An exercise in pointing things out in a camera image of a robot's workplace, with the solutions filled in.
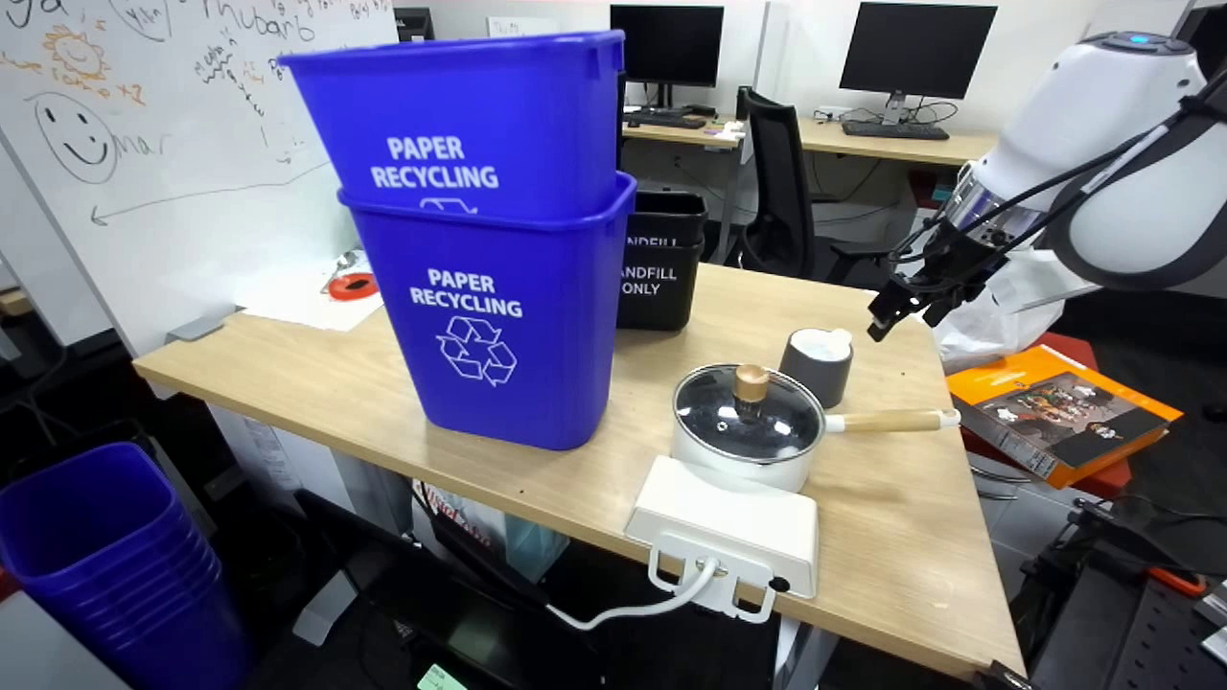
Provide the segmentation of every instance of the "office chair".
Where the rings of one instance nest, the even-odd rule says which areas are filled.
[[[428,9],[396,9],[396,39],[398,44],[434,44]]]
[[[864,253],[814,225],[797,111],[751,90],[740,90],[735,111],[751,123],[759,216],[735,242],[733,262],[756,271],[879,287],[891,253]]]

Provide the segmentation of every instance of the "blue wastebasket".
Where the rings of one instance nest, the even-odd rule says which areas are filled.
[[[618,175],[597,216],[566,223],[342,200],[428,421],[538,449],[575,449],[597,431],[632,175]]]
[[[248,671],[218,561],[139,446],[5,488],[0,563],[130,688],[227,690]]]
[[[622,31],[280,58],[349,202],[494,218],[618,197]]]

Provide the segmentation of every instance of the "box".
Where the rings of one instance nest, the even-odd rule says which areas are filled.
[[[683,330],[707,238],[699,197],[640,193],[626,225],[618,330]]]

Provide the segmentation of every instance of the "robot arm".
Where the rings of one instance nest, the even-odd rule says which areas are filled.
[[[1204,85],[1193,51],[1163,36],[1076,44],[910,246],[911,271],[869,302],[879,343],[1006,280],[994,302],[1026,310],[1208,271],[1227,257],[1227,74]]]

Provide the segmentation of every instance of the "label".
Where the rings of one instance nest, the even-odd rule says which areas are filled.
[[[464,137],[457,134],[418,134],[418,137],[387,137],[387,164],[372,164],[374,187],[410,187],[410,193],[437,193],[434,200],[423,200],[418,207],[441,207],[441,210],[469,210],[470,202],[450,197],[450,193],[494,193],[499,168],[482,161],[464,159]]]
[[[520,321],[524,302],[515,294],[499,294],[494,275],[425,270],[425,283],[410,287],[410,302],[425,310],[451,310],[434,343],[459,380],[492,389],[515,380],[517,354],[501,343],[501,326],[494,326],[494,320]]]
[[[450,676],[446,666],[428,662],[428,671],[418,679],[418,690],[464,690],[464,681],[457,681],[457,676]]]
[[[672,265],[626,265],[622,270],[622,294],[659,294],[672,283],[680,283],[680,271]]]
[[[499,294],[494,275],[485,271],[425,270],[425,283],[410,287],[410,302],[434,310],[524,320],[520,301]]]
[[[632,249],[673,249],[680,238],[663,238],[663,235],[627,235],[626,246]]]

